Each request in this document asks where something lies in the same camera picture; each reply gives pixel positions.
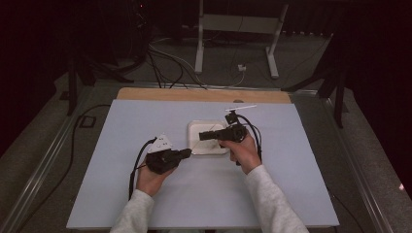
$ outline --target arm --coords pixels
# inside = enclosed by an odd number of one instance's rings
[[[308,232],[258,157],[255,141],[248,133],[241,143],[220,141],[230,149],[230,160],[239,161],[263,232]]]
[[[263,165],[248,174],[246,186],[252,196],[263,232],[308,232]]]
[[[174,171],[174,169],[158,175],[148,167],[142,167],[137,177],[136,190],[121,211],[111,233],[120,232],[147,232],[148,223],[154,206],[152,198],[160,190],[164,180]]]

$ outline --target white metal frame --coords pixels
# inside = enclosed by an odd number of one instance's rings
[[[203,70],[203,31],[219,30],[273,34],[272,44],[270,47],[266,47],[266,57],[269,64],[270,76],[274,79],[279,78],[273,53],[288,10],[287,4],[283,6],[279,17],[240,17],[203,14],[203,0],[199,0],[199,3],[199,31],[196,61],[194,64],[194,72],[197,75],[200,75]]]

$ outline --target person's left hand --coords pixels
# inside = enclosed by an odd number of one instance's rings
[[[136,189],[139,189],[145,193],[147,193],[150,196],[155,196],[158,191],[161,188],[161,185],[163,184],[164,180],[172,174],[176,168],[171,169],[161,175],[152,172],[148,166],[144,166],[139,169],[139,175],[137,177],[137,183],[136,183]]]

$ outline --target metal stand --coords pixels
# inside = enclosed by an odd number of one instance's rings
[[[312,77],[295,84],[290,87],[281,88],[282,91],[295,92],[302,87],[318,81],[320,79],[325,79],[322,83],[321,88],[318,90],[318,96],[320,98],[329,98],[334,89],[336,89],[336,99],[334,106],[334,119],[340,128],[343,128],[342,124],[342,108],[343,108],[343,95],[345,87],[346,73],[348,71],[347,66],[336,66],[326,68],[323,72],[319,74],[314,74]]]
[[[67,60],[67,68],[69,74],[69,110],[67,111],[67,116],[73,114],[78,102],[77,75],[79,75],[79,78],[84,85],[94,85],[94,83],[96,82],[96,78],[94,77],[90,66],[105,73],[106,75],[114,80],[117,80],[120,83],[133,83],[132,80],[124,78],[120,74],[98,63],[88,55],[84,53],[78,53],[77,50],[73,48],[69,49]]]
[[[203,30],[233,31],[233,32],[252,32],[262,34],[273,34],[273,41],[270,47],[266,48],[266,57],[269,64],[270,76],[274,79],[279,78],[273,53],[282,31],[282,25],[288,10],[287,4],[282,8],[279,17],[240,17],[240,16],[220,16],[203,14],[203,0],[199,0],[199,31],[197,39],[197,53],[194,64],[194,72],[197,75],[203,69]]]

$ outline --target white table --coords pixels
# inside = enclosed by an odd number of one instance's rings
[[[245,105],[250,104],[115,100],[67,227],[101,229],[114,224],[127,202],[137,153],[148,140],[165,133],[174,150],[184,149],[192,120],[224,120],[224,109]],[[306,226],[339,224],[294,104],[257,103],[237,113],[260,130],[263,164]],[[183,160],[154,198],[150,228],[258,228],[244,177],[227,154]]]

